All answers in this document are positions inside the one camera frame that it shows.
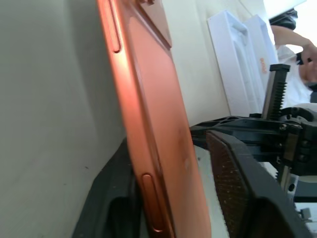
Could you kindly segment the person's hand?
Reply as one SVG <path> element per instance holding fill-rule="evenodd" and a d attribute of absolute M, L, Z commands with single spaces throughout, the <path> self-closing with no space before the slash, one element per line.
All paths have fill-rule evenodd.
<path fill-rule="evenodd" d="M 303 45 L 301 55 L 303 65 L 299 66 L 299 74 L 304 82 L 317 83 L 317 47 L 308 40 Z"/>

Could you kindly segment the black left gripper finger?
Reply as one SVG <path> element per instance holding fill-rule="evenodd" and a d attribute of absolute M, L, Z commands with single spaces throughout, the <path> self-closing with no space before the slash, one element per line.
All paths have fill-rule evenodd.
<path fill-rule="evenodd" d="M 150 238 L 126 139 L 94 179 L 71 238 Z"/>
<path fill-rule="evenodd" d="M 247 146 L 206 132 L 216 194 L 230 238 L 313 238 L 277 181 Z"/>

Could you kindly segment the white box lid orange print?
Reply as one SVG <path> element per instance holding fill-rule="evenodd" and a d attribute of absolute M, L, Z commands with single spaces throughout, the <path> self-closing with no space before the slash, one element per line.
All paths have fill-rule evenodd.
<path fill-rule="evenodd" d="M 275 45 L 270 37 L 272 30 L 268 29 L 267 24 L 258 15 L 249 18 L 244 24 L 248 28 L 262 86 L 266 90 L 270 66 L 279 63 Z"/>

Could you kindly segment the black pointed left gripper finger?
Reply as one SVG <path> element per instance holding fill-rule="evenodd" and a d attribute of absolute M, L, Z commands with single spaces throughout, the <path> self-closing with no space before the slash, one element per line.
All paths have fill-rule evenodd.
<path fill-rule="evenodd" d="M 206 149 L 206 132 L 215 130 L 246 144 L 256 160 L 277 160 L 283 155 L 283 123 L 259 117 L 229 116 L 190 127 L 193 143 Z"/>

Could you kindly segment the white phone box base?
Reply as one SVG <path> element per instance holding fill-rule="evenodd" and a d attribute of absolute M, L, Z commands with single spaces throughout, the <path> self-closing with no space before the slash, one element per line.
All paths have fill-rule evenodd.
<path fill-rule="evenodd" d="M 266 90 L 248 28 L 227 10 L 210 17 L 208 26 L 231 115 L 262 112 Z"/>

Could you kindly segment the orange smartphone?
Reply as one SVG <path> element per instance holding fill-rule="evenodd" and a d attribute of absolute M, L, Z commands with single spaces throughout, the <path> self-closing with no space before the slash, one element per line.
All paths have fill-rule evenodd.
<path fill-rule="evenodd" d="M 152 238 L 211 238 L 162 0 L 97 0 Z"/>

